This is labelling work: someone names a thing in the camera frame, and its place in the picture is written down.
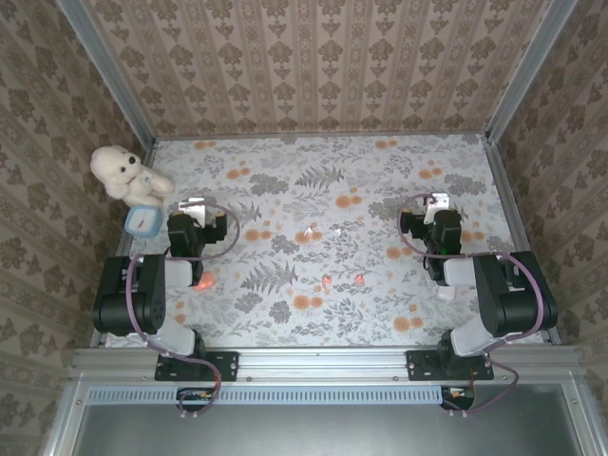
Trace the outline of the blue square clock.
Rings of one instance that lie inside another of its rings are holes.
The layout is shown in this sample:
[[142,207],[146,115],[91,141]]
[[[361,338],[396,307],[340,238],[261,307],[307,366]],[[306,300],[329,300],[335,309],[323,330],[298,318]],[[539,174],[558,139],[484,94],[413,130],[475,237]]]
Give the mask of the blue square clock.
[[162,211],[157,206],[133,206],[126,217],[124,229],[134,238],[153,238],[162,227]]

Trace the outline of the white teddy bear plush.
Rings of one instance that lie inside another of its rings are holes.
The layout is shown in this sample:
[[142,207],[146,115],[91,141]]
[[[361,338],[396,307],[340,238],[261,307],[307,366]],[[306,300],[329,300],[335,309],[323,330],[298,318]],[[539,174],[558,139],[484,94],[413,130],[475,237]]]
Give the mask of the white teddy bear plush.
[[169,178],[143,165],[137,155],[118,145],[96,149],[90,170],[112,199],[121,200],[128,207],[161,207],[162,198],[175,191]]

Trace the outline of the grey metal panel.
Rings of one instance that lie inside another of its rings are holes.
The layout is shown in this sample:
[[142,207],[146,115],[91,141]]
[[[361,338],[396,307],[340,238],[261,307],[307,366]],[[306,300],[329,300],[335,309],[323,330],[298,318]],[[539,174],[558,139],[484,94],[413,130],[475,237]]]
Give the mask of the grey metal panel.
[[43,456],[608,456],[584,385],[521,385],[485,410],[437,405],[104,403],[66,389]]

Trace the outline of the aluminium table side rail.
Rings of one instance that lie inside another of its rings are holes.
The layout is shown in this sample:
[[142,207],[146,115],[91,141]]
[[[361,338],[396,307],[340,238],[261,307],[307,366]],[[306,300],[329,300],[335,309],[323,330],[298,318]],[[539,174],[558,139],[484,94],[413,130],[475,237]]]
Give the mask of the aluminium table side rail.
[[501,201],[503,214],[509,229],[513,245],[517,251],[530,250],[530,243],[525,232],[522,218],[517,207],[498,146],[486,136],[482,136],[482,144],[492,172],[494,185]]
[[[135,171],[140,171],[143,166],[142,159],[135,153],[127,150],[119,145],[107,145],[97,148],[91,156],[90,170],[94,177],[103,185],[105,189],[106,182],[109,179],[110,171],[117,171],[121,176],[129,178],[135,177]],[[127,234],[123,229],[118,243],[116,254],[118,256],[126,255],[129,252],[132,243],[132,236]],[[90,348],[99,348],[104,344],[106,336],[102,335],[98,330],[94,330],[90,342]]]

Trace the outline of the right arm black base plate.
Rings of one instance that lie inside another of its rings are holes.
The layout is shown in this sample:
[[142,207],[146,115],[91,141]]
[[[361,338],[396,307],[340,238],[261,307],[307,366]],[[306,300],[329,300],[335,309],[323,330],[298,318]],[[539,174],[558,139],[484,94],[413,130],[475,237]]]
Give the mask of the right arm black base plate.
[[443,358],[437,351],[407,351],[408,379],[411,381],[493,380],[494,371],[482,356]]

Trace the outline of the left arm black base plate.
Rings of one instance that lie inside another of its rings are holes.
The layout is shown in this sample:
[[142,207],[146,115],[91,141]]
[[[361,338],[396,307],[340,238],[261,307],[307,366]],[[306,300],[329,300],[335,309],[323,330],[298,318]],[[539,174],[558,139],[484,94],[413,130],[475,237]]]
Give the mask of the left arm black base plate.
[[[222,382],[235,382],[238,376],[237,351],[209,351],[205,360],[214,365]],[[175,358],[158,356],[154,378],[159,382],[213,381],[214,374],[209,367]]]

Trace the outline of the aluminium table back rail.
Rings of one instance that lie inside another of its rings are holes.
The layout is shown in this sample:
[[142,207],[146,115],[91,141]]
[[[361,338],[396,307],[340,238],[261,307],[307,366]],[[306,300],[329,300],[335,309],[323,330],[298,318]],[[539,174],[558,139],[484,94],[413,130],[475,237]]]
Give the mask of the aluminium table back rail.
[[301,139],[301,138],[335,138],[335,137],[403,137],[403,136],[449,136],[477,135],[486,138],[483,130],[465,131],[366,131],[366,132],[295,132],[295,133],[251,133],[219,134],[198,136],[158,136],[156,142],[208,141],[208,140],[249,140],[249,139]]

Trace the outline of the aluminium mounting rail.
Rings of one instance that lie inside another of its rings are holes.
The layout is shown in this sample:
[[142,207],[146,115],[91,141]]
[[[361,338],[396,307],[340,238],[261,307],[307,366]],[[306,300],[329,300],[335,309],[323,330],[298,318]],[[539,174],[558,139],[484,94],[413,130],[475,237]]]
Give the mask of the aluminium mounting rail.
[[[371,383],[411,381],[406,352],[421,347],[234,349],[238,352],[237,382],[257,384]],[[81,349],[72,361],[69,379],[99,382],[155,380],[158,356],[145,349]],[[557,384],[582,375],[576,350],[543,344],[514,344],[490,354],[486,361],[493,381],[504,384],[517,373],[524,384]]]

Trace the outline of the aluminium frame corner post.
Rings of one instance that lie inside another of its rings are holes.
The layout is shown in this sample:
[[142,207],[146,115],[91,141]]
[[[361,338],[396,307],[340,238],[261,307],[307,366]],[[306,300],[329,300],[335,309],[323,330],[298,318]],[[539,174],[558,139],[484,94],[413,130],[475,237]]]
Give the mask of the aluminium frame corner post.
[[135,90],[129,86],[121,72],[119,58],[115,56],[110,44],[98,31],[92,16],[81,0],[57,0],[57,3],[143,149],[150,152],[153,149],[156,134],[151,123],[146,119],[142,103]]
[[490,144],[497,144],[505,132],[577,3],[578,0],[550,0],[511,82],[485,128]]

